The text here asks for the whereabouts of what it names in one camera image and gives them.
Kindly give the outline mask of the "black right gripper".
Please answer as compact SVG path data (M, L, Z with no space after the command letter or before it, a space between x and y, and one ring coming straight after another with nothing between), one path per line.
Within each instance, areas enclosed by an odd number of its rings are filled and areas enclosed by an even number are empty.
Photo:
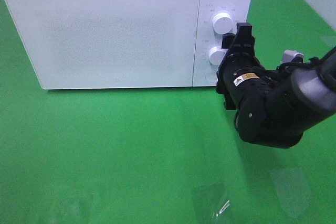
M264 110L265 80L257 71L263 67L255 57L255 38L250 23L237 23L237 33L222 37L227 54L217 72L216 91L224 95L227 110Z

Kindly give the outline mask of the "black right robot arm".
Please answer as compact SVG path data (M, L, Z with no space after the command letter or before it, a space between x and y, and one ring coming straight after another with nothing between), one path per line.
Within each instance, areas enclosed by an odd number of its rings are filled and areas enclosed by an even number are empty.
M236 111L234 127L247 143L290 148L304 131L335 114L335 50L304 62L287 50L275 70L255 56L252 25L238 23L223 36L226 50L217 71L216 91L227 110Z

